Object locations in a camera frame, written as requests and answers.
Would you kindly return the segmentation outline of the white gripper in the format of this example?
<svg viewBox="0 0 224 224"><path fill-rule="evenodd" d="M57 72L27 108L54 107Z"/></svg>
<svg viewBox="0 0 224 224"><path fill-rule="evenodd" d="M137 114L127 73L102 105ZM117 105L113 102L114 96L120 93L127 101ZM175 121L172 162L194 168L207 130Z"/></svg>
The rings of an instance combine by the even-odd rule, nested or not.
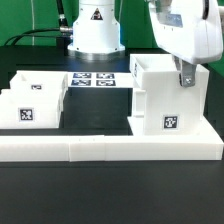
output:
<svg viewBox="0 0 224 224"><path fill-rule="evenodd" d="M196 74L193 64L222 57L217 0L147 0L147 3L157 45L174 55L180 85L193 87Z"/></svg>

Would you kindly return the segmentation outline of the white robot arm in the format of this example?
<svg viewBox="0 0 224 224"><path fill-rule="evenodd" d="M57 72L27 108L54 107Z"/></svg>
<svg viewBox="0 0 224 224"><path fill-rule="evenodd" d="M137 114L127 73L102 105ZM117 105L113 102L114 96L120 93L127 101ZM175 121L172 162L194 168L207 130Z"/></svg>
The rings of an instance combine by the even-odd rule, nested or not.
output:
<svg viewBox="0 0 224 224"><path fill-rule="evenodd" d="M144 0L156 44L170 53L180 71L180 84L195 84L199 64L220 60L223 52L221 7L217 0ZM68 51L87 60L103 60L125 50L115 0L79 0Z"/></svg>

